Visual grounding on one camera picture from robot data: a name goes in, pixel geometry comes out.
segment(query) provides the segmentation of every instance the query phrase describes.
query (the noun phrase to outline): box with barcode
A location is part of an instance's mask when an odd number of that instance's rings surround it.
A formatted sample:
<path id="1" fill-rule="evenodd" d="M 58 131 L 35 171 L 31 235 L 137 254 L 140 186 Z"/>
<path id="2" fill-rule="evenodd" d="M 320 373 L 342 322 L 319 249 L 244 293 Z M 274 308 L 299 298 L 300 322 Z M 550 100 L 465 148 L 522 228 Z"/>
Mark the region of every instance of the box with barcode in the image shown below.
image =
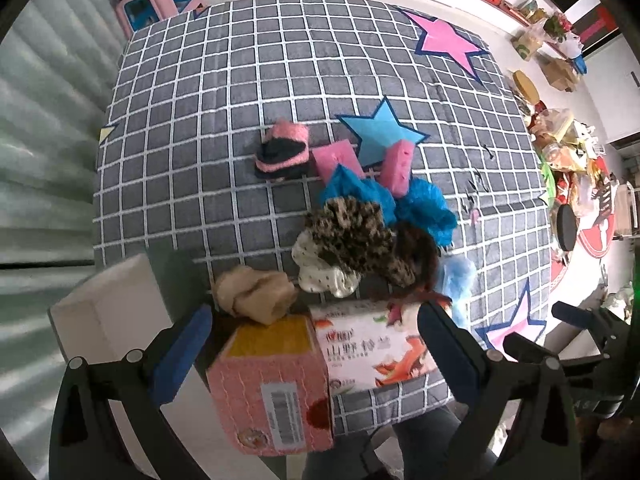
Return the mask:
<path id="1" fill-rule="evenodd" d="M 326 364 L 305 316 L 238 327 L 207 380 L 225 434 L 243 453 L 333 447 Z"/>

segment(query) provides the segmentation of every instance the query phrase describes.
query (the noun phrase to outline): jeans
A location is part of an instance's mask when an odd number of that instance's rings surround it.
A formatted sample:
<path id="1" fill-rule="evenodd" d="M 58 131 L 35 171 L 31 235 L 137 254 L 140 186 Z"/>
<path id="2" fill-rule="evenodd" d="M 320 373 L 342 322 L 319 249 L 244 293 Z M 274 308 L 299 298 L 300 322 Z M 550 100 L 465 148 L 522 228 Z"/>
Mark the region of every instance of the jeans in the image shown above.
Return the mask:
<path id="1" fill-rule="evenodd" d="M 437 478 L 449 441 L 459 424 L 447 408 L 437 408 L 394 425 L 402 451 L 405 480 Z M 482 473 L 495 461 L 496 456 L 487 450 L 482 456 Z M 369 446 L 369 435 L 356 433 L 337 437 L 333 449 L 310 452 L 302 480 L 361 480 L 383 467 Z"/>

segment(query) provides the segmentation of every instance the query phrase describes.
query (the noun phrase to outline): gray plaid tablecloth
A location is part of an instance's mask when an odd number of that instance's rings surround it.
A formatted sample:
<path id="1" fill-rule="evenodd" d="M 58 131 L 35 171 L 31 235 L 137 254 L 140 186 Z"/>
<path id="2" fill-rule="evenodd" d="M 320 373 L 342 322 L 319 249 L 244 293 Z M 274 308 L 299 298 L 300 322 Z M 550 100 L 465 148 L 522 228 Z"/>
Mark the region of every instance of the gray plaid tablecloth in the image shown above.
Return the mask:
<path id="1" fill-rule="evenodd" d="M 472 58 L 478 82 L 450 59 L 416 55 L 419 32 L 395 7 L 366 0 L 241 0 L 138 31 L 108 110 L 114 130 L 97 156 L 96 263 L 165 244 L 187 251 L 203 279 L 240 263 L 297 277 L 290 248 L 322 182 L 256 178 L 260 139 L 284 118 L 309 127 L 311 146 L 355 144 L 336 114 L 369 115 L 387 96 L 400 121 L 430 134 L 415 151 L 414 175 L 437 184 L 458 213 L 450 250 L 479 269 L 472 332 L 509 320 L 527 281 L 531 317 L 546 319 L 544 184 L 513 95 L 491 56 Z M 469 196 L 481 212 L 474 224 Z M 381 289 L 386 283 L 366 277 L 357 296 Z M 303 293 L 300 301 L 332 299 Z M 335 433 L 449 399 L 437 372 L 334 397 Z"/>

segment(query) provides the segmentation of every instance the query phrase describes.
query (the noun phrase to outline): white cabinet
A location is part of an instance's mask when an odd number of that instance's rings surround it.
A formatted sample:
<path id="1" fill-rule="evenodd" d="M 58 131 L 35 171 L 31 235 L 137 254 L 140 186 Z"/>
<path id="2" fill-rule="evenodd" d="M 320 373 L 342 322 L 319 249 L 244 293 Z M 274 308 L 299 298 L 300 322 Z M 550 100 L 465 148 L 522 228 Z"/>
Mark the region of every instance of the white cabinet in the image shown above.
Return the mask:
<path id="1" fill-rule="evenodd" d="M 620 35 L 586 59 L 584 81 L 612 142 L 640 132 L 640 63 Z"/>

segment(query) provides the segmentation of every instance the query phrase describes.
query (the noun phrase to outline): barcode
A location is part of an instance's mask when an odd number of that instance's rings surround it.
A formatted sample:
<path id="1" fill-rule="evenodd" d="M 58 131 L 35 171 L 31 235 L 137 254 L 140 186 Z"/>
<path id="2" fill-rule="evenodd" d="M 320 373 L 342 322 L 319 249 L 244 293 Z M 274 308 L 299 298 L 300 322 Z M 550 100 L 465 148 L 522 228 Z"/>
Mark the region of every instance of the barcode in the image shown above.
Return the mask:
<path id="1" fill-rule="evenodd" d="M 277 450 L 305 447 L 296 383 L 268 383 L 260 386 L 273 447 Z"/>
<path id="2" fill-rule="evenodd" d="M 271 402 L 273 402 L 273 411 L 276 412 L 276 421 L 282 443 L 285 445 L 293 444 L 293 429 L 291 428 L 291 419 L 289 417 L 287 394 L 271 394 Z"/>

